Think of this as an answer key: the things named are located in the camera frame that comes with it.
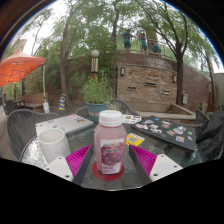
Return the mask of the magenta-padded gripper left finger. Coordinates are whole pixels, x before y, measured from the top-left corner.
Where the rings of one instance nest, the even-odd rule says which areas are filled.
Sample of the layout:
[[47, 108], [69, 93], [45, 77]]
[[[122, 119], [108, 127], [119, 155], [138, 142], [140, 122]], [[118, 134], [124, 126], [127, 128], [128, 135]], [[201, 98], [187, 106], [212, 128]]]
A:
[[45, 170], [76, 185], [81, 185], [92, 156], [93, 146], [88, 145], [67, 157], [57, 157], [45, 167]]

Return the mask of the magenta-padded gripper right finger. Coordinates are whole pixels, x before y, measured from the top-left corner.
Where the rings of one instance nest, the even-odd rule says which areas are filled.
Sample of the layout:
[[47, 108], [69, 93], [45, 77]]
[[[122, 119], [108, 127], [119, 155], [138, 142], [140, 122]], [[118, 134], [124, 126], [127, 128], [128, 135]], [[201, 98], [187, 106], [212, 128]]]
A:
[[182, 169], [165, 154], [155, 155], [138, 146], [129, 146], [129, 155], [143, 185], [159, 180]]

